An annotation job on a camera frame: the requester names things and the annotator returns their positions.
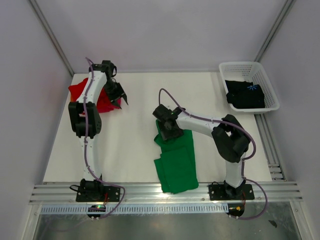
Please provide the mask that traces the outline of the green t shirt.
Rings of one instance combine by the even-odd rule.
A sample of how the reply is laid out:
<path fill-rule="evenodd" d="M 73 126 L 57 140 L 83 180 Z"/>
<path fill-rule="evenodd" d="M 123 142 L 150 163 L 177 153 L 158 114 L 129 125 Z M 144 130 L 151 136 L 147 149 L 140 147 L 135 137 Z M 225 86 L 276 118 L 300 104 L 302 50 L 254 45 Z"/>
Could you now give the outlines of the green t shirt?
<path fill-rule="evenodd" d="M 192 131 L 184 130 L 183 136 L 164 141 L 157 120 L 155 124 L 158 134 L 154 142 L 160 147 L 161 154 L 154 164 L 162 192 L 178 194 L 198 188 Z"/>

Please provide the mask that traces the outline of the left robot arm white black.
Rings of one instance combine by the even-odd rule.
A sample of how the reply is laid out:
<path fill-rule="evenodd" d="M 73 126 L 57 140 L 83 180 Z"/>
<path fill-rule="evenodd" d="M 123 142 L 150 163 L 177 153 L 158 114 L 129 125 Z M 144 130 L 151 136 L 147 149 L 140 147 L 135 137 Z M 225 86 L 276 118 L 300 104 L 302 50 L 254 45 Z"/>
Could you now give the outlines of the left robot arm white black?
<path fill-rule="evenodd" d="M 78 187 L 80 196 L 88 195 L 99 201 L 105 195 L 102 172 L 99 167 L 97 136 L 102 130 L 102 120 L 98 111 L 98 99 L 104 92 L 114 107 L 121 107 L 120 100 L 128 102 L 127 95 L 119 82 L 115 80 L 117 67 L 111 60 L 101 63 L 89 63 L 88 80 L 80 96 L 68 104 L 72 131 L 79 138 L 84 158 L 84 174 Z"/>

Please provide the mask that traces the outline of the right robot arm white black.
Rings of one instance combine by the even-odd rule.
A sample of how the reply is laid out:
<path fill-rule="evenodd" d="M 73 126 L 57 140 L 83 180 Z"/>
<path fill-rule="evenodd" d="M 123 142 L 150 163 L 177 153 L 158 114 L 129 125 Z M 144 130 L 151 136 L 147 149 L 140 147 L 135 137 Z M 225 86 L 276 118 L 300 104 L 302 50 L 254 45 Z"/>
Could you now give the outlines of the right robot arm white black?
<path fill-rule="evenodd" d="M 165 144 L 181 144 L 192 132 L 211 137 L 219 155 L 225 160 L 223 189 L 226 197 L 235 200 L 244 195 L 244 160 L 249 144 L 255 143 L 233 115 L 228 114 L 221 119 L 210 118 L 189 113 L 179 106 L 171 110 L 163 104 L 152 115 L 156 118 L 158 139 Z"/>

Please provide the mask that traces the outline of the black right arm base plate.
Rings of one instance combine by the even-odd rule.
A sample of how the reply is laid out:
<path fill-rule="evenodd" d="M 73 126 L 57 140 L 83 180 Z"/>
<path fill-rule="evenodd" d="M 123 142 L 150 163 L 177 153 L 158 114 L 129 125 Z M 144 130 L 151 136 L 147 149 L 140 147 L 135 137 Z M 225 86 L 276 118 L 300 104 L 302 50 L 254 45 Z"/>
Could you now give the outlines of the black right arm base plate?
<path fill-rule="evenodd" d="M 223 183 L 214 181 L 208 185 L 208 194 L 211 201 L 255 199 L 252 185 L 245 181 L 237 188 L 232 187 L 225 181 Z"/>

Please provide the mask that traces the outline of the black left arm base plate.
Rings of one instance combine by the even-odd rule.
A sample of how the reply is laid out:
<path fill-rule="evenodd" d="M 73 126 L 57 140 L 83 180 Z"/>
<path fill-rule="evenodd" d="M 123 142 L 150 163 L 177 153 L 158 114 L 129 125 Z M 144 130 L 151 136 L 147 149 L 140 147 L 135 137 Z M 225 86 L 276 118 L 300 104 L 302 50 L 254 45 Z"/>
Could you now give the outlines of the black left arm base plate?
<path fill-rule="evenodd" d="M 121 189 L 114 186 L 104 186 L 102 190 L 81 189 L 76 195 L 76 202 L 119 202 Z"/>

